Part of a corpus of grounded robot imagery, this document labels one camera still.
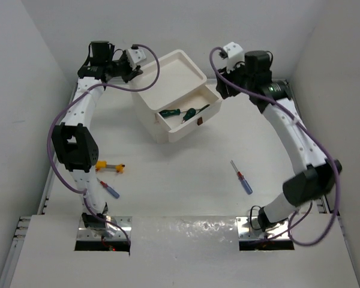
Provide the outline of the white pull-out drawer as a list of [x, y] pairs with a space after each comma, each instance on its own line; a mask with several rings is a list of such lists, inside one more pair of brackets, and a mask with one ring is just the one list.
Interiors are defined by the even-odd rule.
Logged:
[[172, 116], [163, 118], [159, 112], [156, 114], [158, 122], [164, 128], [168, 136], [168, 141], [174, 143], [190, 134], [202, 124], [206, 123], [214, 115], [216, 115], [221, 108], [222, 99], [217, 92], [210, 89], [208, 86], [202, 86], [200, 89], [194, 91], [192, 94], [175, 102], [166, 109], [181, 109], [187, 110], [190, 108], [200, 109], [203, 106], [210, 104], [208, 108], [195, 114], [190, 120], [182, 124], [182, 118], [185, 113], [179, 116]]

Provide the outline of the white drawer cabinet box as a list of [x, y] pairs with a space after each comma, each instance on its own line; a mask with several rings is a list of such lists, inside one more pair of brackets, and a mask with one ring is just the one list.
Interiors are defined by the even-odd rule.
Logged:
[[156, 143], [169, 141], [169, 132], [182, 124], [182, 115], [162, 118], [166, 109], [199, 109], [207, 104], [203, 95], [206, 76], [182, 50], [159, 59], [160, 75], [153, 87], [132, 93], [135, 113]]

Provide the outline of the long green screwdriver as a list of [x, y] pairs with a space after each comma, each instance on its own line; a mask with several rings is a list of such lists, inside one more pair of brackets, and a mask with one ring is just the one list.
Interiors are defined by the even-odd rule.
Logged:
[[166, 109], [159, 112], [163, 118], [169, 118], [172, 116], [179, 116], [181, 113], [185, 113], [186, 110], [181, 109]]

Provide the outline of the small stubby green screwdriver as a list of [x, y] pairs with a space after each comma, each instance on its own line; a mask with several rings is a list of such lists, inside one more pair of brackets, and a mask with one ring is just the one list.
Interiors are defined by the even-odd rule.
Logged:
[[185, 113], [185, 115], [182, 118], [182, 124], [188, 120], [190, 120], [192, 117], [194, 117], [196, 114], [196, 109], [195, 108], [190, 108], [187, 110], [187, 112]]

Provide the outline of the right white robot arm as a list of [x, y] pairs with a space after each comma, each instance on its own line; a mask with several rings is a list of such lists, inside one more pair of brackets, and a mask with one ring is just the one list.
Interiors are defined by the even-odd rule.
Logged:
[[240, 93], [249, 96], [280, 138], [295, 173], [283, 184], [281, 194], [260, 208], [256, 228], [266, 231], [331, 190], [339, 194], [341, 163], [306, 129], [289, 84], [272, 78], [272, 53], [244, 52], [237, 44], [212, 51], [226, 62], [225, 67], [214, 69], [216, 90], [223, 99]]

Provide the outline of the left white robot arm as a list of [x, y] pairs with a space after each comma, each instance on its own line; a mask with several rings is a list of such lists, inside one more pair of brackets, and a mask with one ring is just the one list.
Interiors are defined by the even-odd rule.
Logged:
[[144, 46], [134, 44], [122, 51], [119, 59], [113, 56], [116, 48], [108, 41], [92, 41], [88, 54], [79, 68], [73, 101], [53, 120], [47, 137], [47, 153], [57, 156], [59, 163], [70, 173], [75, 183], [71, 186], [52, 167], [58, 179], [82, 201], [82, 220], [85, 227], [100, 233], [104, 238], [126, 231], [108, 215], [107, 202], [97, 191], [99, 185], [95, 165], [99, 149], [90, 124], [97, 102], [109, 86], [109, 80], [120, 77], [125, 83], [141, 75], [140, 63], [146, 59]]

